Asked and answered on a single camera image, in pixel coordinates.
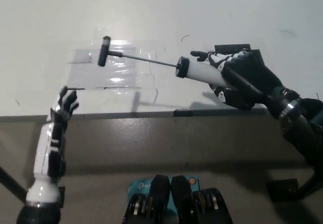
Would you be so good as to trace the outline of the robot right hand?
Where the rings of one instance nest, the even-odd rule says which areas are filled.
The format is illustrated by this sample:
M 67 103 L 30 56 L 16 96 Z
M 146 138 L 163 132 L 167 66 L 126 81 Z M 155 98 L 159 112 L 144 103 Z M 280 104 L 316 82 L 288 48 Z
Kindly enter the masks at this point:
M 266 106 L 270 112 L 281 112 L 283 99 L 280 79 L 247 51 L 235 54 L 221 54 L 215 51 L 191 51 L 199 62 L 208 60 L 232 88 L 210 85 L 221 102 L 242 110 L 249 110 L 255 104 Z

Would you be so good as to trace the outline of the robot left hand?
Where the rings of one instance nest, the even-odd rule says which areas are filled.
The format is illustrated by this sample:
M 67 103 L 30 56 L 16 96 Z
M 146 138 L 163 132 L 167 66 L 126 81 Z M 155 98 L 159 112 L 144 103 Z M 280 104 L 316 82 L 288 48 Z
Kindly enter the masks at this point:
M 76 90 L 64 86 L 40 130 L 33 168 L 36 181 L 57 183 L 65 174 L 65 133 L 73 111 L 78 106 Z

